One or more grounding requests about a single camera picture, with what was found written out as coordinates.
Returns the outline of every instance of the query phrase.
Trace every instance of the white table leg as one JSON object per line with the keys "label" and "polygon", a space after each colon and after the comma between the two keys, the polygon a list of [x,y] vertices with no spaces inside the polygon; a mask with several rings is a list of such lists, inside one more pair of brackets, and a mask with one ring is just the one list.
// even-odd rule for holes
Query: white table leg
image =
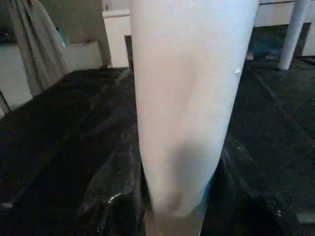
{"label": "white table leg", "polygon": [[296,0],[284,41],[279,69],[288,70],[311,0]]}

